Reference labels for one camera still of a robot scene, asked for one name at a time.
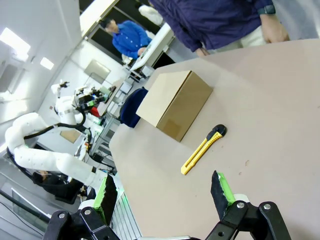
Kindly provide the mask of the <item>person's left hand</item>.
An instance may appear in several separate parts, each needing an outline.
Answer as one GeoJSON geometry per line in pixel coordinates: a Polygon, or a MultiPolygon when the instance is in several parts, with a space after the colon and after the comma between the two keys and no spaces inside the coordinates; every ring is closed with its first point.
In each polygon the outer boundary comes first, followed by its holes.
{"type": "Polygon", "coordinates": [[[290,40],[289,34],[275,14],[261,14],[261,29],[268,43],[280,43],[290,40]]]}

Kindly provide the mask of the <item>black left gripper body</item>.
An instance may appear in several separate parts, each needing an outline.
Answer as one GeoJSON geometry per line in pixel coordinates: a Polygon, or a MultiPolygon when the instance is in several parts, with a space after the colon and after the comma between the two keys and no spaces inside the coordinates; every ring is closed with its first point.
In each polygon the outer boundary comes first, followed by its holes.
{"type": "Polygon", "coordinates": [[[90,110],[95,104],[93,102],[94,97],[92,95],[84,95],[79,98],[79,107],[82,110],[90,110]]]}

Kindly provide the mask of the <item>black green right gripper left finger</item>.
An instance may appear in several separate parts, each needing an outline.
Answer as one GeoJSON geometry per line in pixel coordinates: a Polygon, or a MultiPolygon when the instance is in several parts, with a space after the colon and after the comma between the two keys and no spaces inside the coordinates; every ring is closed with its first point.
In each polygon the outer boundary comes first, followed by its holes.
{"type": "Polygon", "coordinates": [[[46,240],[116,240],[111,228],[112,216],[118,192],[114,179],[108,175],[102,180],[93,204],[69,213],[58,210],[53,213],[44,238],[46,240]]]}

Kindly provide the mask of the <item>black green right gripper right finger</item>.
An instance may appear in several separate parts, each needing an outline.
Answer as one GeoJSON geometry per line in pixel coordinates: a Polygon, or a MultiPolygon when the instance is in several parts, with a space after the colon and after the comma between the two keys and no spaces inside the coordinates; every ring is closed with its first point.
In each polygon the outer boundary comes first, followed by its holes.
{"type": "Polygon", "coordinates": [[[291,236],[278,206],[265,201],[254,206],[244,194],[233,194],[223,173],[214,171],[211,189],[219,217],[207,240],[234,240],[240,232],[254,240],[290,240],[291,236]]]}

